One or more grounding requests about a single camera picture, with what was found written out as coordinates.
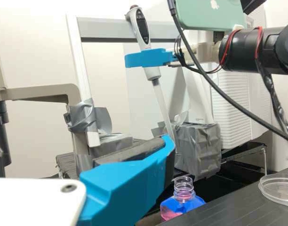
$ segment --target robotic arm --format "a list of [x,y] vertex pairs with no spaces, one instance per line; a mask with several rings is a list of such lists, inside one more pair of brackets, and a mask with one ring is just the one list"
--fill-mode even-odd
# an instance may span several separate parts
[[[218,58],[224,56],[229,37],[225,37],[219,47]],[[254,58],[258,30],[240,30],[234,34],[228,59],[222,65],[226,71],[260,73],[268,89],[276,119],[282,130],[288,133],[288,122],[276,94],[272,73],[288,74],[288,25],[285,28],[264,29],[259,45],[259,58]]]

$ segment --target black tabletop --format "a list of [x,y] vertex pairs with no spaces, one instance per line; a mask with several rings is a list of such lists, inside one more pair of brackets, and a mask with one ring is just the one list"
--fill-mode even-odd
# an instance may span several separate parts
[[265,198],[256,182],[160,226],[288,226],[288,207]]

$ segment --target white wall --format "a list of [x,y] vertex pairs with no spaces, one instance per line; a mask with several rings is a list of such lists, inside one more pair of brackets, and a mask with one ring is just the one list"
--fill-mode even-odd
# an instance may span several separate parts
[[[165,0],[3,1],[10,3],[15,8],[0,8],[0,60],[10,88],[76,82],[65,12],[124,19],[129,7],[138,4],[144,11],[152,8],[148,19],[170,18]],[[83,49],[95,105],[108,108],[114,132],[129,133],[123,45],[85,43]],[[12,157],[7,177],[57,173],[55,156],[72,151],[63,120],[65,105],[7,101],[7,108]]]
[[[267,0],[264,4],[267,27],[281,27],[288,24],[288,0]],[[274,85],[288,120],[288,75],[273,75]],[[275,117],[272,122],[279,127]],[[288,167],[288,141],[273,135],[273,169]]]

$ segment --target screw hole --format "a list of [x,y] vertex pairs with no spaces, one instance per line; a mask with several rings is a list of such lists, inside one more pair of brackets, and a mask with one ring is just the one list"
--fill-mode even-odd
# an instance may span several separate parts
[[68,193],[68,192],[72,192],[77,188],[76,185],[65,185],[62,187],[61,192],[63,193]]

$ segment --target white ventilation grille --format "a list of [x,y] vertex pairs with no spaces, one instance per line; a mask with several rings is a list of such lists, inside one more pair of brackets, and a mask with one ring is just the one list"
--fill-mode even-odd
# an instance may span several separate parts
[[[267,91],[260,74],[248,73],[249,104],[252,113],[271,124],[272,109],[271,97]],[[251,120],[252,138],[255,139],[268,129]]]
[[[248,76],[245,73],[220,71],[218,86],[233,100],[249,109]],[[212,89],[214,120],[219,123],[224,149],[234,148],[251,140],[250,119]]]

